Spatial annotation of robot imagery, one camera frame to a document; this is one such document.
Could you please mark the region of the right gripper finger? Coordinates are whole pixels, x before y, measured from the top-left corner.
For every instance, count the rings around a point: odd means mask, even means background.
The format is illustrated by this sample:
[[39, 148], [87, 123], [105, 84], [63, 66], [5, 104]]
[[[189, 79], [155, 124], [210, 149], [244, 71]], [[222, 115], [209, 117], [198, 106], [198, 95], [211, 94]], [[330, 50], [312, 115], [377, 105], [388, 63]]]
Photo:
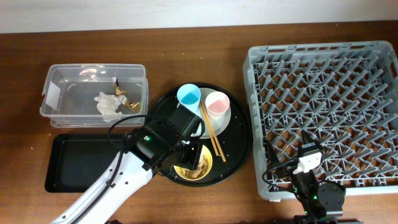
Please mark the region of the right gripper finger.
[[323, 147], [320, 142], [311, 137], [306, 131], [301, 131], [303, 144], [300, 146], [300, 152], [322, 152]]
[[277, 167], [280, 162], [277, 157], [277, 154], [269, 140], [266, 140], [266, 149], [267, 149], [267, 165], [269, 169]]

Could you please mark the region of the gold foil wrapper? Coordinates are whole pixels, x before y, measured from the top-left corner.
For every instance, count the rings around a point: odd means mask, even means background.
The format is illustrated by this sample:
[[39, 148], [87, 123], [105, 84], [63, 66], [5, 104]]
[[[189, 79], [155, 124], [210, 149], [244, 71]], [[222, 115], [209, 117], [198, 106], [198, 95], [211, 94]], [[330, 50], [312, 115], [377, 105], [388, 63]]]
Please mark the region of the gold foil wrapper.
[[119, 81], [117, 77], [113, 77], [113, 86], [118, 101], [130, 110], [139, 112], [141, 109], [140, 102], [130, 102], [126, 97], [126, 92], [119, 87]]

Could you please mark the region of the yellow bowl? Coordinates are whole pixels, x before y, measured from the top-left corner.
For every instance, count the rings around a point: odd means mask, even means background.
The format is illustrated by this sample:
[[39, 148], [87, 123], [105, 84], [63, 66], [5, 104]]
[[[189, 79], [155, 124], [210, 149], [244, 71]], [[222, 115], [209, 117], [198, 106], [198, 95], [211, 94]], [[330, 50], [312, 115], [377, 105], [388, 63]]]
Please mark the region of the yellow bowl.
[[190, 181], [197, 181], [197, 180], [200, 180], [200, 179], [204, 178], [204, 177], [210, 172], [210, 170], [211, 170], [211, 168], [212, 168], [212, 165], [213, 165], [213, 158], [212, 158], [212, 155], [211, 155], [210, 150], [209, 150], [206, 146], [202, 146], [202, 148], [201, 148], [200, 157], [201, 157], [202, 155], [204, 155], [204, 156], [207, 158], [208, 163], [209, 163], [208, 170], [206, 171], [206, 173], [205, 173], [202, 177], [197, 178], [197, 179], [189, 179], [189, 178], [187, 178], [187, 177], [184, 177], [184, 176], [181, 174], [181, 171], [180, 171], [180, 169], [181, 169], [182, 167], [179, 167], [179, 166], [174, 166], [174, 169], [175, 169], [176, 173], [177, 173], [181, 178], [183, 178], [183, 179], [185, 179], [185, 180], [190, 180]]

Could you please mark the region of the food scraps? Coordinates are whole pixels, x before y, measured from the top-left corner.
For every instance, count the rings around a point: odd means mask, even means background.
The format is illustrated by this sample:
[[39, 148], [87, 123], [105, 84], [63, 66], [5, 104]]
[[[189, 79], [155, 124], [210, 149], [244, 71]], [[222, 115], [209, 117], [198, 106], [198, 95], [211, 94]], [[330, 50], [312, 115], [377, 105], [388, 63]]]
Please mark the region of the food scraps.
[[184, 177], [187, 177], [189, 179], [197, 179], [197, 178], [202, 177], [206, 173], [206, 171], [208, 170], [208, 166], [209, 166], [209, 163], [208, 163], [207, 158], [204, 155], [202, 155], [199, 160], [197, 169], [189, 170], [189, 169], [181, 168], [180, 171]]

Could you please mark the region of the light blue cup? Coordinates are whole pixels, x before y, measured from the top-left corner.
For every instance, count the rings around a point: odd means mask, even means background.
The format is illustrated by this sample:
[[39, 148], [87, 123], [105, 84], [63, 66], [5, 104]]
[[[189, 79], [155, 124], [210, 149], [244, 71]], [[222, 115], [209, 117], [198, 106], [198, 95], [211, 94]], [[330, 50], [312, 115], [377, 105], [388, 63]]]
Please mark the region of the light blue cup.
[[201, 91], [194, 84], [185, 84], [178, 89], [177, 99], [182, 106], [196, 113], [200, 107]]

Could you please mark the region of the white tissue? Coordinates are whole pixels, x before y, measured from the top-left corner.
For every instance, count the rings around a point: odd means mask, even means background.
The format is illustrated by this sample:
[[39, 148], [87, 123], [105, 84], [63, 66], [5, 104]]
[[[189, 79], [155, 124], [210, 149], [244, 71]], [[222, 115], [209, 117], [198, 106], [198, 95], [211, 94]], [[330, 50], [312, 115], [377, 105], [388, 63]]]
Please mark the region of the white tissue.
[[119, 105], [122, 105], [116, 95], [106, 95], [103, 92], [99, 93], [99, 96], [94, 97], [97, 101], [97, 109], [102, 114], [104, 122], [110, 123], [115, 119], [120, 119], [122, 112], [116, 112]]

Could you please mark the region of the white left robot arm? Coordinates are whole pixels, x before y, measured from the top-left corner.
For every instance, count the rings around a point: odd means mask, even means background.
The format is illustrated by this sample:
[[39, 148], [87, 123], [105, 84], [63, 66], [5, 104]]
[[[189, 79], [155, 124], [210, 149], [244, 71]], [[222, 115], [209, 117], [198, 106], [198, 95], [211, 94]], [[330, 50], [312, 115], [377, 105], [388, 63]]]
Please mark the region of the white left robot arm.
[[143, 127], [123, 136], [109, 167], [54, 223], [106, 223], [156, 174], [166, 175], [173, 166], [198, 167], [204, 120], [185, 106], [169, 116], [149, 118]]

